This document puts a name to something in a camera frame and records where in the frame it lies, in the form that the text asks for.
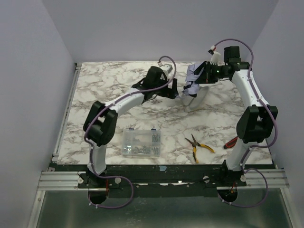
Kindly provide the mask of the lilac umbrella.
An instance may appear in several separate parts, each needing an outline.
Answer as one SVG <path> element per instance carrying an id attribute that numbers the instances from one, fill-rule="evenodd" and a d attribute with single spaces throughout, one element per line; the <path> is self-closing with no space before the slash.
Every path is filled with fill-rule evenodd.
<path id="1" fill-rule="evenodd" d="M 203 62 L 197 62 L 188 66 L 185 79 L 186 84 L 182 91 L 184 95 L 191 96 L 193 98 L 197 97 L 200 86 L 199 84 L 196 84 L 195 81 L 199 78 L 199 75 L 195 75 L 194 71 L 197 70 L 202 64 Z"/>

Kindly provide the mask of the beige umbrella case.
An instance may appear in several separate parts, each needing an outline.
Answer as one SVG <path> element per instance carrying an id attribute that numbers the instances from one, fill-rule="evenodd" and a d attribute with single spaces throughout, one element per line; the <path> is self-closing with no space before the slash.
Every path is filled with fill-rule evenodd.
<path id="1" fill-rule="evenodd" d="M 189 95 L 182 94 L 181 103 L 184 107 L 186 107 L 187 111 L 197 110 L 202 105 L 208 92 L 209 92 L 208 86 L 204 86 L 204 87 L 200 86 L 198 92 L 196 93 L 197 95 L 196 97 L 191 97 Z"/>

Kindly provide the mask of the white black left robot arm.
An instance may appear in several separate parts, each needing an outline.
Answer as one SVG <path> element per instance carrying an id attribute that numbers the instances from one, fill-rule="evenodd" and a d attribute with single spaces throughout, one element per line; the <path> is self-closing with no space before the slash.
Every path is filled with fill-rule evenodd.
<path id="1" fill-rule="evenodd" d="M 84 124 L 84 140 L 90 145 L 88 169 L 100 175 L 106 169 L 107 144 L 114 136 L 117 119 L 154 95 L 174 99 L 177 95 L 176 65 L 152 66 L 146 77 L 125 94 L 106 103 L 93 103 Z"/>

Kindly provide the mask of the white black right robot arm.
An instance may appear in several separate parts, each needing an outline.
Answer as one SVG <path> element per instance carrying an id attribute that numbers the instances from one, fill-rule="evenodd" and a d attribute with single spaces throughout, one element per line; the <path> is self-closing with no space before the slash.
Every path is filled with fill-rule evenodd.
<path id="1" fill-rule="evenodd" d="M 210 61 L 203 62 L 194 70 L 196 84 L 214 84 L 219 79 L 229 79 L 237 88 L 245 111 L 236 125 L 237 142 L 232 153 L 226 159 L 230 171 L 240 171 L 247 161 L 251 149 L 259 147 L 268 138 L 275 127 L 278 114 L 276 106 L 271 106 L 262 96 L 252 72 L 252 63 L 240 58 L 238 46 L 224 49 L 224 61 L 220 63 L 220 53 L 216 47 L 209 50 Z"/>

